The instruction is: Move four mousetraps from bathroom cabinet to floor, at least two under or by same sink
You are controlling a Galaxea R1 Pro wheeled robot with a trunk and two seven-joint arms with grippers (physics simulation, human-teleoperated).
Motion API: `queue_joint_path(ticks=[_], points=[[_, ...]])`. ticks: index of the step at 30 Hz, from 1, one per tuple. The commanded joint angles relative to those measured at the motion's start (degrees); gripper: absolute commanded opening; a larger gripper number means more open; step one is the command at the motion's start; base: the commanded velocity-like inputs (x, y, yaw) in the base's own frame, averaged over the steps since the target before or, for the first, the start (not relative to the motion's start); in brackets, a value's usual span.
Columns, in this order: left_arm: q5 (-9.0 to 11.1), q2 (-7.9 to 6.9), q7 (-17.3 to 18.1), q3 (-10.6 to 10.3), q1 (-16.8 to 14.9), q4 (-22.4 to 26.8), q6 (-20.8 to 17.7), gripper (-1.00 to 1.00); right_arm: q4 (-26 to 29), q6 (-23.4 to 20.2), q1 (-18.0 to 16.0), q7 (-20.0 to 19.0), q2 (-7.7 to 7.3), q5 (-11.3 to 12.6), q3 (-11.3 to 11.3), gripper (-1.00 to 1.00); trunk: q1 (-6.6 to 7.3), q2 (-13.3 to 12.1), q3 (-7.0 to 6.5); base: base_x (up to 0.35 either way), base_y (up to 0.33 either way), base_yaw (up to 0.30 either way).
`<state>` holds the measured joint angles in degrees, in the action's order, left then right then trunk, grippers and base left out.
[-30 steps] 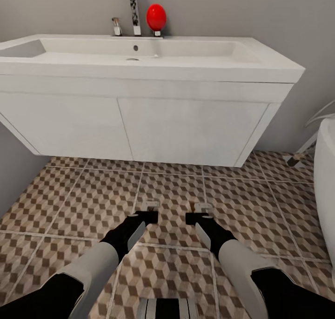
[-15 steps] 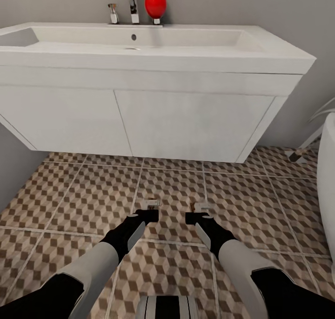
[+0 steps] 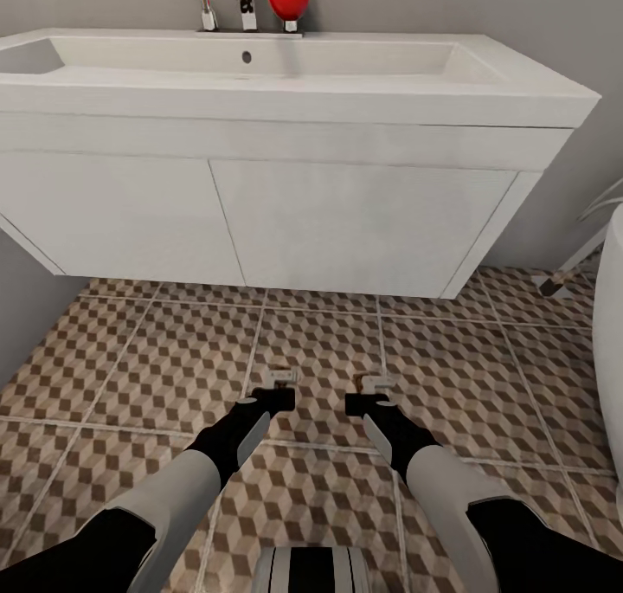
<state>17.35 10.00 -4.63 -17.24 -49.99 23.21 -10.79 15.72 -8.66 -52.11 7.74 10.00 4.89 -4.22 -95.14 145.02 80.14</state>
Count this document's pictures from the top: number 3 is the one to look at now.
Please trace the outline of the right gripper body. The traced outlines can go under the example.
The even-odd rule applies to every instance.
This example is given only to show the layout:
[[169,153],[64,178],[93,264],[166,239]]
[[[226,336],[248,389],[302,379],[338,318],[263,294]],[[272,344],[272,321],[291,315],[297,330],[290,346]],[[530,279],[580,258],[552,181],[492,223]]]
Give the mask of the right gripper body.
[[345,414],[348,417],[362,417],[363,405],[370,399],[387,399],[388,395],[384,393],[375,393],[375,395],[361,395],[361,393],[345,393]]

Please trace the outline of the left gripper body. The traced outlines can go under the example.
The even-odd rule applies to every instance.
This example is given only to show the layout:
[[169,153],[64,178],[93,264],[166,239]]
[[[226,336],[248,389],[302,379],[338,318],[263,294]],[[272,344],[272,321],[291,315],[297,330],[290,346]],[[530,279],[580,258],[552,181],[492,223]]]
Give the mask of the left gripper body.
[[255,389],[253,396],[269,396],[275,404],[275,415],[280,411],[295,410],[295,389],[279,388],[275,390]]

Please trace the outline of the robot trunk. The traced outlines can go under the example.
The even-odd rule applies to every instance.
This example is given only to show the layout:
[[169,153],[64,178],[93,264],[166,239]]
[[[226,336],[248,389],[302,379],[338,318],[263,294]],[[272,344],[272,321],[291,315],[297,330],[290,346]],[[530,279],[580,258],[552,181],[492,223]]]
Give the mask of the robot trunk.
[[251,593],[372,593],[360,547],[264,547]]

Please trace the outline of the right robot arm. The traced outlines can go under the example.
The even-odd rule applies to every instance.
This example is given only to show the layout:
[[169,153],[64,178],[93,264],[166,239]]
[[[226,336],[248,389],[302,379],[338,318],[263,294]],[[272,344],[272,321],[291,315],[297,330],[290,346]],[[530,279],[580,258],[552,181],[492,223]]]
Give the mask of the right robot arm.
[[362,417],[378,452],[425,513],[468,593],[623,593],[623,561],[551,529],[508,487],[468,466],[363,376],[345,393],[345,414]]

